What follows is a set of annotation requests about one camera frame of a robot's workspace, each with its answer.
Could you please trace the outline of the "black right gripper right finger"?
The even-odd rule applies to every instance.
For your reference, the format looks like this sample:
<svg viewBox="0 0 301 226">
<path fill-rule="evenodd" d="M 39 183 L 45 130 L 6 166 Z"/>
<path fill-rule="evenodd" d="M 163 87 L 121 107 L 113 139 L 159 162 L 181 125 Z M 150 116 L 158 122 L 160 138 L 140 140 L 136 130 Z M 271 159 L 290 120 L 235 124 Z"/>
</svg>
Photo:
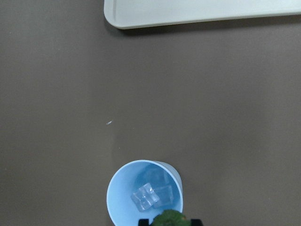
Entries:
<svg viewBox="0 0 301 226">
<path fill-rule="evenodd" d="M 201 219 L 191 219 L 191 226 L 203 226 Z"/>
</svg>

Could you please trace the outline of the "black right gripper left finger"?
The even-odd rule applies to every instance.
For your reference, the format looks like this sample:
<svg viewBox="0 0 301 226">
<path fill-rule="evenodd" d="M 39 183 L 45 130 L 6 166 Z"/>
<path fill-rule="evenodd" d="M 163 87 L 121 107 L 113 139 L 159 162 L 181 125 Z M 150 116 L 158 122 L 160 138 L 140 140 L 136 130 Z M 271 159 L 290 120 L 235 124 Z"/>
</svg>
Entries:
<svg viewBox="0 0 301 226">
<path fill-rule="evenodd" d="M 139 219 L 138 226 L 149 226 L 149 220 L 148 219 Z"/>
</svg>

